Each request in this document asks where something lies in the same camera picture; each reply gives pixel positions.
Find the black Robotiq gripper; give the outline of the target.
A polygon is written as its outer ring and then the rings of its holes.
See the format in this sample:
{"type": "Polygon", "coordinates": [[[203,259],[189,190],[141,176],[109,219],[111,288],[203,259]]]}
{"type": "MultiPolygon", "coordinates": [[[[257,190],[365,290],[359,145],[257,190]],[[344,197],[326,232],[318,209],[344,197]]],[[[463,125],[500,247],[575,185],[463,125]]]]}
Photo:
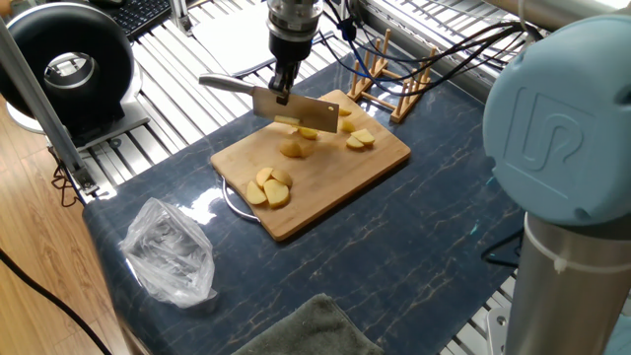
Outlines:
{"type": "Polygon", "coordinates": [[[276,95],[276,103],[285,106],[289,101],[291,85],[300,70],[300,61],[311,53],[313,41],[289,41],[277,35],[269,35],[269,49],[276,58],[274,75],[268,89],[276,95]]]}

